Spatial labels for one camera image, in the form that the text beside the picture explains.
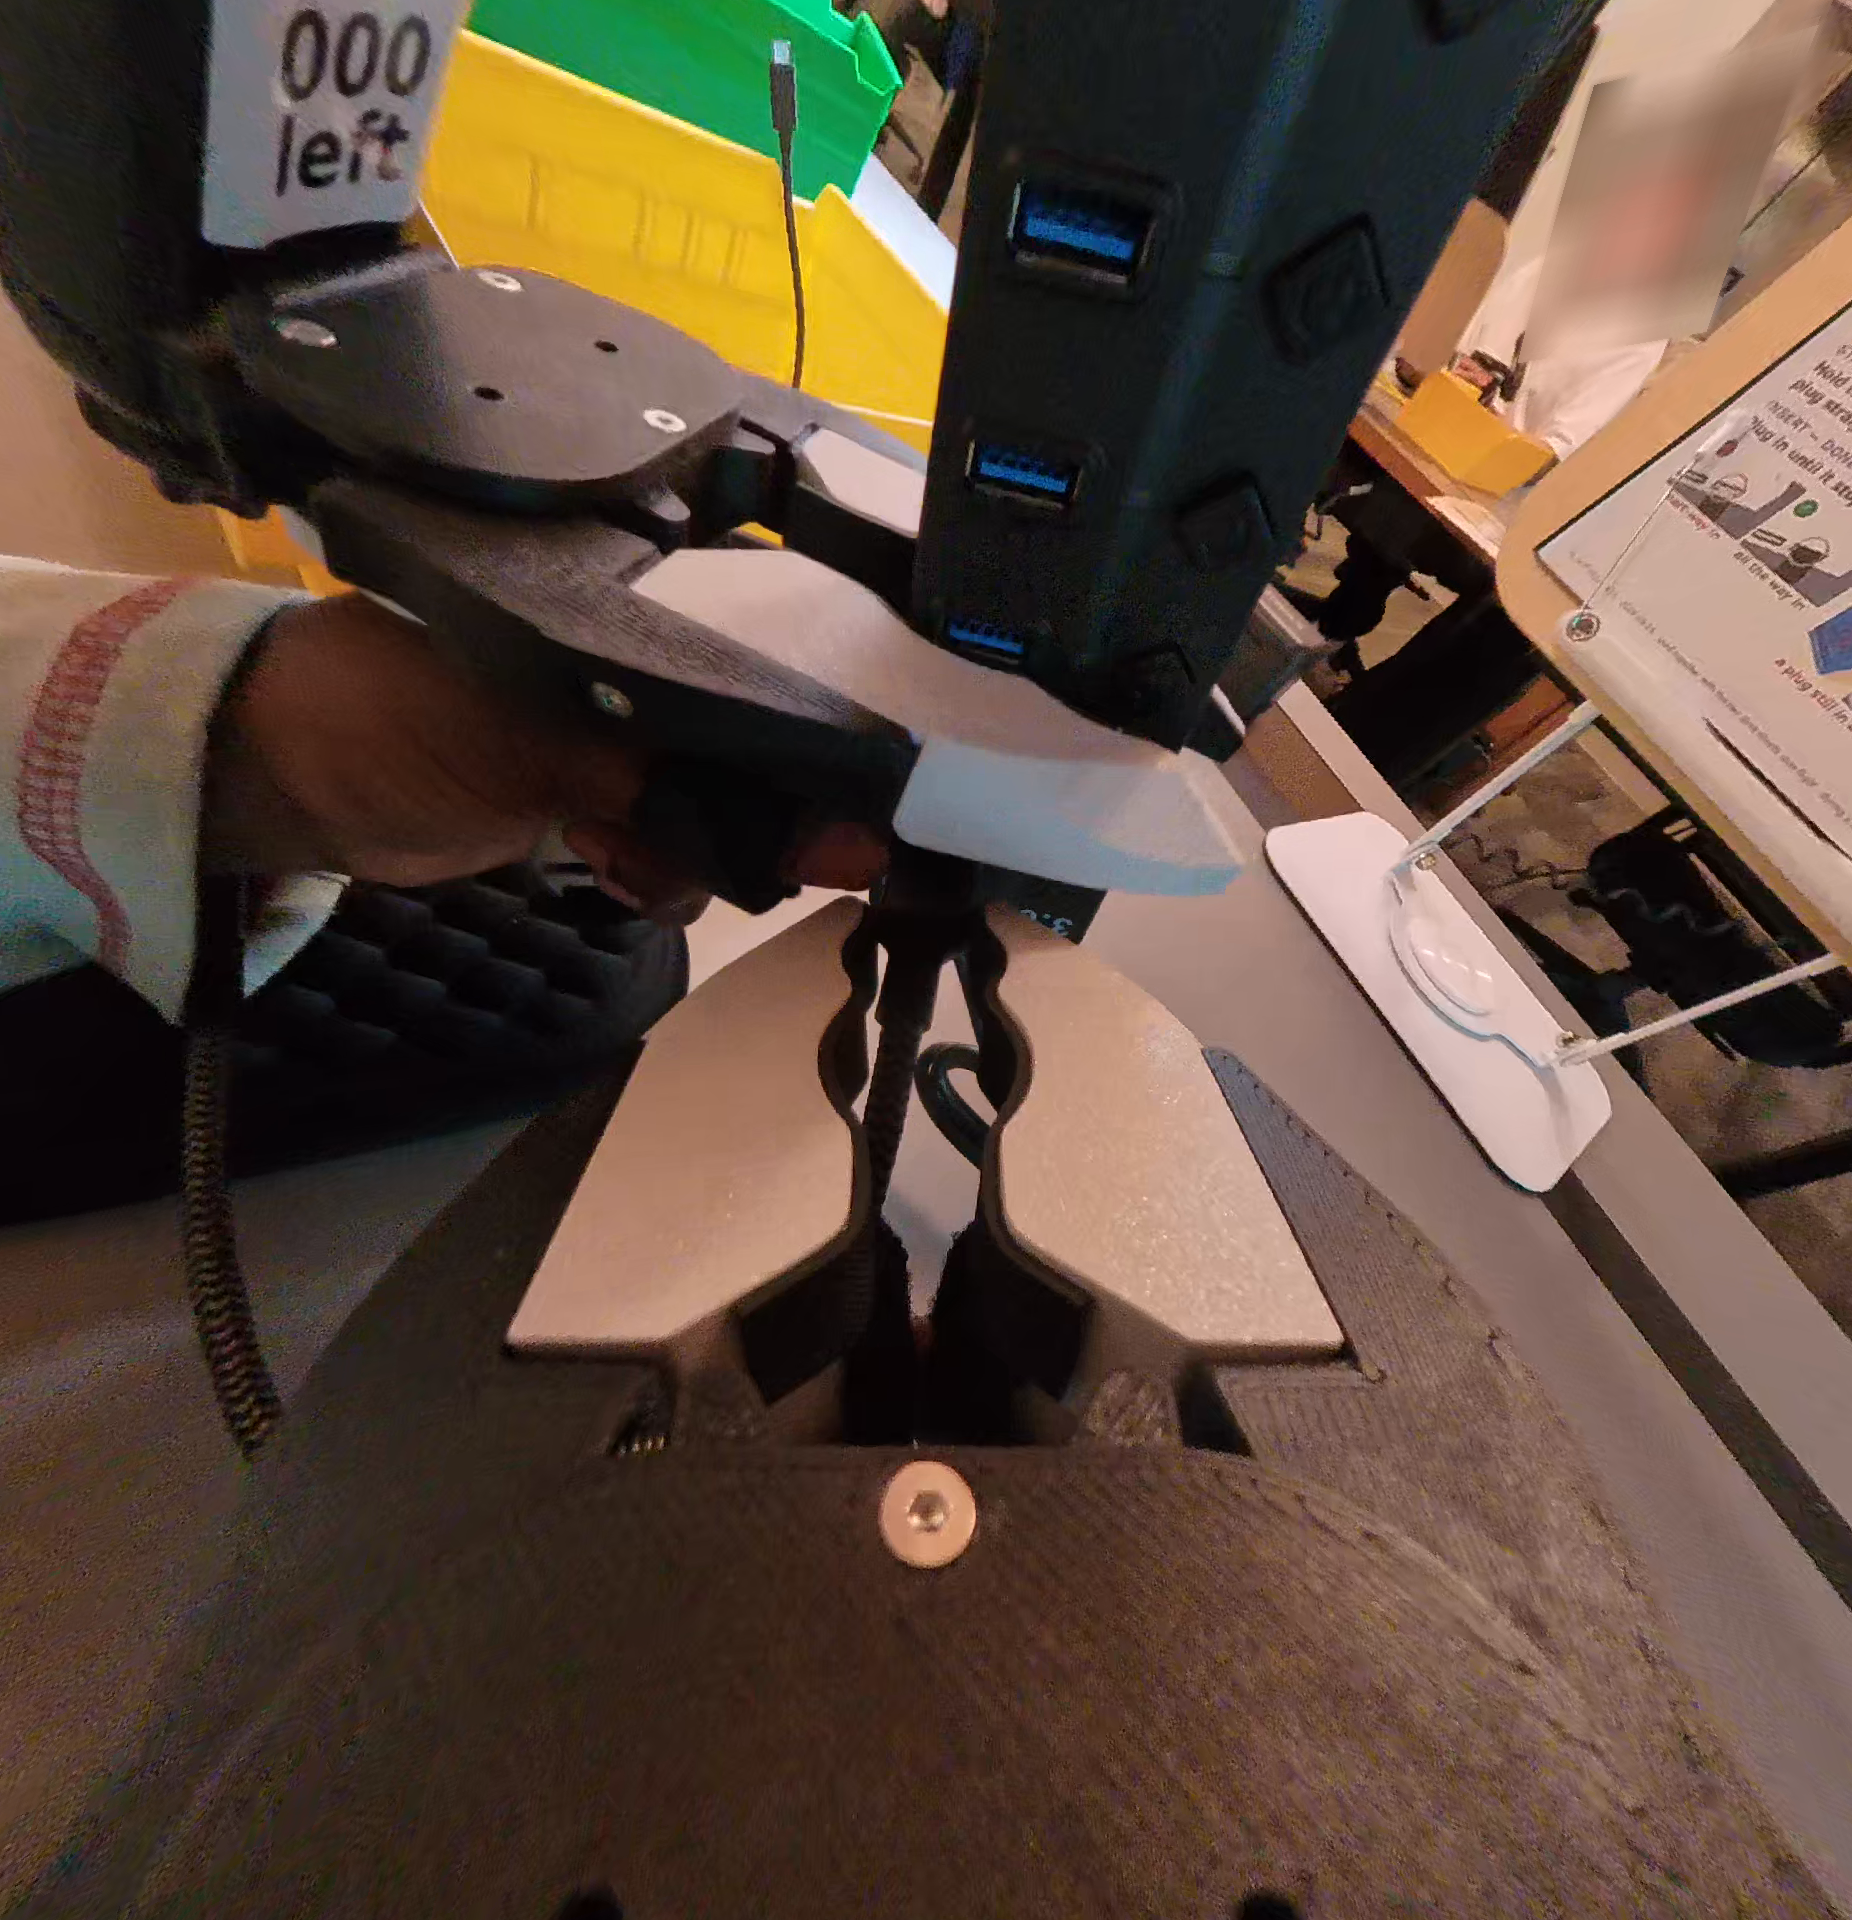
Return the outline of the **person's left forearm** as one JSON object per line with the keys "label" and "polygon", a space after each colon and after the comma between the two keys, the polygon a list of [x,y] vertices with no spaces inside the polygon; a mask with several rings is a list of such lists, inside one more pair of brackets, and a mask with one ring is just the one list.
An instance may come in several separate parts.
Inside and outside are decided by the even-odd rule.
{"label": "person's left forearm", "polygon": [[269,623],[303,604],[0,554],[0,994],[95,964],[180,1016],[209,730]]}

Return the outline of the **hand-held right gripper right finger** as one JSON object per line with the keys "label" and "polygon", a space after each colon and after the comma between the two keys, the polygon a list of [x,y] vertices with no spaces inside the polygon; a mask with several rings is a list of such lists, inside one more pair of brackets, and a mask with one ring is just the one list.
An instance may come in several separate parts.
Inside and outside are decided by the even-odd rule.
{"label": "hand-held right gripper right finger", "polygon": [[1227,1370],[1336,1370],[1347,1331],[1193,1033],[1036,920],[965,964],[993,1104],[931,1360],[1010,1403],[1109,1377],[1184,1403]]}

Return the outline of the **wooden desk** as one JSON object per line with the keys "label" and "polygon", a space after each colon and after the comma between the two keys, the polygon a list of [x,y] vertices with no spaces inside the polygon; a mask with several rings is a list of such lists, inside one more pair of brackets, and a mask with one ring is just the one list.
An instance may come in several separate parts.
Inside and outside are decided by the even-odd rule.
{"label": "wooden desk", "polygon": [[[1284,598],[1327,647],[1347,682],[1327,699],[1342,730],[1403,799],[1451,779],[1457,756],[1548,680],[1540,653],[1510,622],[1494,564],[1442,523],[1405,482],[1347,441],[1318,502],[1344,529],[1327,592]],[[1390,598],[1432,576],[1453,596],[1393,655],[1363,659]]]}

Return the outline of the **yellow plastic bin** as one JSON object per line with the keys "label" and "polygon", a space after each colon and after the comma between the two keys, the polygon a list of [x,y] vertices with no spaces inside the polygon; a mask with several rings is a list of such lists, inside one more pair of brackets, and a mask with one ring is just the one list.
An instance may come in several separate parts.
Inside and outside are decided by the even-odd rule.
{"label": "yellow plastic bin", "polygon": [[[209,2],[199,237],[290,272],[395,248],[650,311],[756,374],[796,366],[777,163],[465,28],[465,2]],[[796,204],[805,377],[927,453],[954,251],[866,163]]]}

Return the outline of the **white metal stand base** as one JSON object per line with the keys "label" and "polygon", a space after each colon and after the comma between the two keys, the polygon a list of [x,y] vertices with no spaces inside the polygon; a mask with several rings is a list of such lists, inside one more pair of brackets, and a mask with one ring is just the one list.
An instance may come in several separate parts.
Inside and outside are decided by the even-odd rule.
{"label": "white metal stand base", "polygon": [[1561,1026],[1445,875],[1445,845],[1601,718],[1596,705],[1572,707],[1561,728],[1417,838],[1376,815],[1290,822],[1266,837],[1277,878],[1323,946],[1492,1167],[1531,1194],[1559,1189],[1613,1118],[1601,1061],[1844,971],[1837,955],[1812,958],[1614,1038],[1579,1038]]}

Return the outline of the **small yellow box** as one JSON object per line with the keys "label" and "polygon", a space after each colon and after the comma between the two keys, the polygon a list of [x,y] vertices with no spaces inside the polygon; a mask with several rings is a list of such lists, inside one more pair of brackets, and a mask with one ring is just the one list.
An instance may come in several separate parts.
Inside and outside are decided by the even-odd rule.
{"label": "small yellow box", "polygon": [[1504,499],[1556,464],[1554,446],[1517,432],[1485,393],[1453,371],[1432,371],[1397,413],[1397,434],[1462,489]]}

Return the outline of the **large green plastic bin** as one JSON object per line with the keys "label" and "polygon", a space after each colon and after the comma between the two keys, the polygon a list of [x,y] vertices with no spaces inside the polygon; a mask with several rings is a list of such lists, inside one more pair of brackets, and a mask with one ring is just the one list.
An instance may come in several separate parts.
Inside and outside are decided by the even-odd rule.
{"label": "large green plastic bin", "polygon": [[796,59],[796,197],[855,194],[905,77],[881,25],[833,2],[473,2],[468,28],[761,155],[780,155],[769,54]]}

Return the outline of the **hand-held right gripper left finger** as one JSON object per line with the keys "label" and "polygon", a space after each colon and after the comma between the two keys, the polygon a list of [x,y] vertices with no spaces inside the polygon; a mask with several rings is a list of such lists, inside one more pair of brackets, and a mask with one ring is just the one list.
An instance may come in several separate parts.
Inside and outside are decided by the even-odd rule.
{"label": "hand-held right gripper left finger", "polygon": [[818,1403],[866,1326],[874,1200],[855,1104],[875,943],[833,898],[652,1030],[510,1323],[522,1360],[739,1373]]}

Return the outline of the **black USB hub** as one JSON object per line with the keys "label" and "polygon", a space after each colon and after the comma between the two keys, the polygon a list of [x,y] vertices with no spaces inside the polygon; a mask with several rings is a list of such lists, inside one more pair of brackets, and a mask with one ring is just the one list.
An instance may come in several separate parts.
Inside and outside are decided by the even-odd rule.
{"label": "black USB hub", "polygon": [[1229,761],[1255,635],[1511,120],[1592,2],[993,2],[913,622]]}

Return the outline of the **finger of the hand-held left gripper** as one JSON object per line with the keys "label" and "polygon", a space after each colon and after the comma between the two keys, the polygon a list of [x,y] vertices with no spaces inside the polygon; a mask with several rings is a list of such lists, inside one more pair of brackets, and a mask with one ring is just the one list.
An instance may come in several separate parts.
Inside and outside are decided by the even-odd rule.
{"label": "finger of the hand-held left gripper", "polygon": [[892,817],[912,848],[1155,898],[1224,894],[1244,869],[1214,761],[1103,730],[1029,680],[931,647],[812,557],[679,553],[632,592],[912,733],[917,761]]}
{"label": "finger of the hand-held left gripper", "polygon": [[913,564],[924,487],[894,453],[812,428],[793,446],[782,541],[820,564]]}

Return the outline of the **black foam pad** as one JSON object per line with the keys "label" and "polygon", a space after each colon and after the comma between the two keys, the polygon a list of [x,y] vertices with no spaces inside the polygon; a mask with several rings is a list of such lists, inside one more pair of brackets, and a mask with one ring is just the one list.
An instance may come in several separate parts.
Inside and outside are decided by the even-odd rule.
{"label": "black foam pad", "polygon": [[[522,866],[356,883],[229,1055],[229,1173],[263,1180],[511,1122],[632,1063],[690,943]],[[0,994],[0,1228],[179,1191],[184,1038],[95,964]]]}

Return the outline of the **person's left hand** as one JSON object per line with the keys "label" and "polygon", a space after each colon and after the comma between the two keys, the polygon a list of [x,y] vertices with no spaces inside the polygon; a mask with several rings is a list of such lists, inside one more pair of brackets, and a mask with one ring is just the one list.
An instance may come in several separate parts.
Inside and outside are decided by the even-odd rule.
{"label": "person's left hand", "polygon": [[620,906],[691,926],[710,893],[632,827],[646,779],[646,749],[602,718],[515,707],[368,598],[303,601],[266,623],[220,699],[197,866],[421,890],[559,838]]}

